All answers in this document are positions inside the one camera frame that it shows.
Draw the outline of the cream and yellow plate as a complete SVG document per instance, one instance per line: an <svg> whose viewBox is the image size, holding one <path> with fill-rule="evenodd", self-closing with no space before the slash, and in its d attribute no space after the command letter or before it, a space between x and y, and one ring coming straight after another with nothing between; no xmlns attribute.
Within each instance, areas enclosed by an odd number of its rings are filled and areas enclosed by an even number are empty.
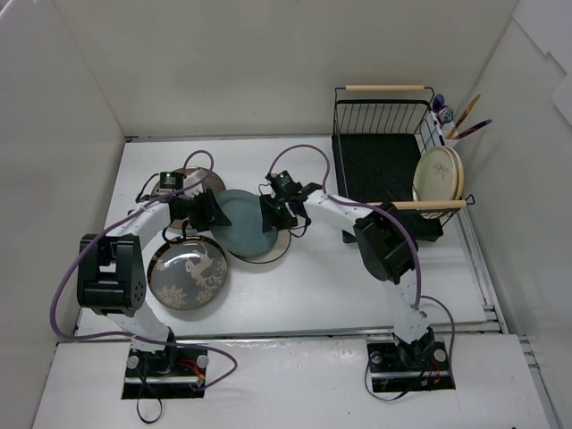
<svg viewBox="0 0 572 429"><path fill-rule="evenodd" d="M454 199L459 200L459 199L462 199L462 192L463 192L463 188L464 188L464 184L465 184L464 166L463 166L462 160L461 160L457 151L455 151L451 147L445 147L445 149L449 150L449 152L452 154L454 161L455 161L456 172L457 172L457 189L456 189Z"/></svg>

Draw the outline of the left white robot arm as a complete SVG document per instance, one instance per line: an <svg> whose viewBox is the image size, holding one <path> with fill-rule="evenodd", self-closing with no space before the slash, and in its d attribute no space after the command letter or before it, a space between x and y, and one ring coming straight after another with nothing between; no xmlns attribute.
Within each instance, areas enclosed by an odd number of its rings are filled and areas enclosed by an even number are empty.
<svg viewBox="0 0 572 429"><path fill-rule="evenodd" d="M141 200L126 218L98 235L87 234L80 241L76 260L77 300L114 321L119 335L130 338L138 357L138 370L147 365L157 374L167 375L179 363L179 346L172 329L161 322L146 303L147 269L143 249L157 233L174 221L182 221L197 231L210 226L229 226L210 189L189 197L186 192L201 187L203 178L184 185L181 172L162 172L162 193Z"/></svg>

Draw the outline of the pale green plate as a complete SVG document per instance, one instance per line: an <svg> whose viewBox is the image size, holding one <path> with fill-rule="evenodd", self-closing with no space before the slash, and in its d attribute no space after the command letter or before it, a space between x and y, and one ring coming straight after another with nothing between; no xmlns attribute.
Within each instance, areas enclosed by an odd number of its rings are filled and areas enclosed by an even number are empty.
<svg viewBox="0 0 572 429"><path fill-rule="evenodd" d="M412 183L414 200L455 200L456 165L452 154L445 147L431 147L419 159Z"/></svg>

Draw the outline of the blue-grey ceramic plate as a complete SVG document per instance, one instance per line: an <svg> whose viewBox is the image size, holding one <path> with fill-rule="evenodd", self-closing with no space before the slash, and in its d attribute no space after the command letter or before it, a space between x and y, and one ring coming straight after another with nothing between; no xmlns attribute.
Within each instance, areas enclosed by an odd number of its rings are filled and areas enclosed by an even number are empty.
<svg viewBox="0 0 572 429"><path fill-rule="evenodd" d="M212 225L210 231L219 244L231 253L261 257L276 244L278 231L263 231L259 197L241 189L227 189L215 196L230 226Z"/></svg>

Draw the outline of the grey reindeer plate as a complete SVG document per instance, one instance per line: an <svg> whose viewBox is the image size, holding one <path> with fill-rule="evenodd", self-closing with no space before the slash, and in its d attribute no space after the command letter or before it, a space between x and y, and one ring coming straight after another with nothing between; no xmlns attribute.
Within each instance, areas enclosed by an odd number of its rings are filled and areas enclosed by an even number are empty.
<svg viewBox="0 0 572 429"><path fill-rule="evenodd" d="M164 307L191 311L216 298L228 274L223 249L209 238L193 237L160 247L149 263L147 282Z"/></svg>

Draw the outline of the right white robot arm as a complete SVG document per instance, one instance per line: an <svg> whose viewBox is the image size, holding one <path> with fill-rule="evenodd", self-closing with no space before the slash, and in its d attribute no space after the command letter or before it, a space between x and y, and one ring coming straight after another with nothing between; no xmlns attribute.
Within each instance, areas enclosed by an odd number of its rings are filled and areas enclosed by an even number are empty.
<svg viewBox="0 0 572 429"><path fill-rule="evenodd" d="M411 369L425 366L434 335L419 309L420 264L407 229L386 210L329 194L317 183L303 186L286 171L265 178L272 192L259 197L263 230L289 230L301 217L306 226L322 221L352 235L365 269L385 288L398 362Z"/></svg>

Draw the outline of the black striped plate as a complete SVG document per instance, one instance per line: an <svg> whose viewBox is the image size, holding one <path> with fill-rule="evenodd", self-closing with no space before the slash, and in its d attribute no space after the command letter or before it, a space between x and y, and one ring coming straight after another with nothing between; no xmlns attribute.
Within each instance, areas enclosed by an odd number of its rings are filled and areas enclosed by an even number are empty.
<svg viewBox="0 0 572 429"><path fill-rule="evenodd" d="M212 239L203 235L194 235L189 237L176 237L172 240L165 241L157 251L165 252L171 248L192 248L197 249L200 253L206 254L208 251L220 246Z"/></svg>

